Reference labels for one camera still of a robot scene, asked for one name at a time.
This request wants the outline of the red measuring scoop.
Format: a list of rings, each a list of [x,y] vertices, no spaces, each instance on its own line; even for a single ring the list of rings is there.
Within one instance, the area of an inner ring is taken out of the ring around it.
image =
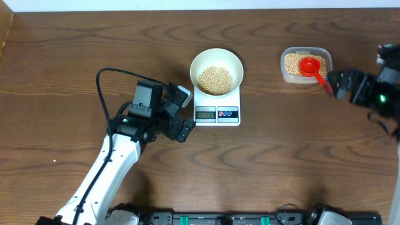
[[[299,62],[299,72],[305,77],[316,78],[319,85],[325,90],[329,96],[333,96],[333,90],[327,81],[320,75],[319,70],[321,65],[316,58],[305,57]]]

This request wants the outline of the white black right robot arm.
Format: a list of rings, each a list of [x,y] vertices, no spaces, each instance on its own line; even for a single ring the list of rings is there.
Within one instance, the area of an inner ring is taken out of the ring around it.
[[[303,76],[315,77],[319,85],[329,96],[344,99],[350,92],[349,102],[356,106],[368,108],[367,118],[384,129],[389,136],[399,140],[399,128],[390,131],[377,114],[399,122],[399,46],[386,44],[378,46],[377,65],[380,72],[377,75],[350,68],[328,72],[325,78],[318,73],[315,60],[304,59],[299,63]],[[307,218],[307,224],[381,224],[380,215],[360,213],[346,216],[344,212],[318,204]]]

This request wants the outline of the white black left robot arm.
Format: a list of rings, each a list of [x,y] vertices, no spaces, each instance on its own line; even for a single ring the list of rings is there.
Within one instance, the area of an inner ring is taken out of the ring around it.
[[[138,81],[133,101],[125,102],[107,122],[100,153],[77,191],[54,218],[41,216],[37,223],[139,225],[135,212],[126,207],[110,211],[109,207],[146,144],[158,134],[179,143],[186,140],[196,123],[184,120],[178,112],[192,96],[182,86]]]

